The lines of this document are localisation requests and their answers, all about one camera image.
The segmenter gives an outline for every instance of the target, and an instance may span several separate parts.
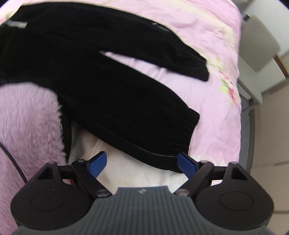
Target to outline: label tag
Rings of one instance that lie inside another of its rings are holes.
[[[20,29],[24,29],[26,27],[26,25],[28,24],[28,22],[7,20],[5,22],[5,24],[8,25],[9,27],[17,27]]]

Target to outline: black garment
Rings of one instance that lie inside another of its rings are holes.
[[[179,172],[176,156],[188,152],[199,114],[166,86],[99,50],[199,77],[202,57],[172,32],[109,8],[42,3],[21,7],[11,20],[28,24],[0,29],[2,79],[55,91],[69,117],[103,141],[151,166]]]

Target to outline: metal screw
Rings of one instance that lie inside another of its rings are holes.
[[[175,193],[178,196],[184,197],[184,196],[188,196],[190,192],[187,189],[179,188]]]
[[[107,196],[110,195],[110,192],[108,190],[106,190],[106,189],[100,189],[100,190],[96,191],[96,195],[98,197],[107,197]]]
[[[84,162],[86,162],[84,159],[78,159],[77,160],[79,163],[84,163]]]

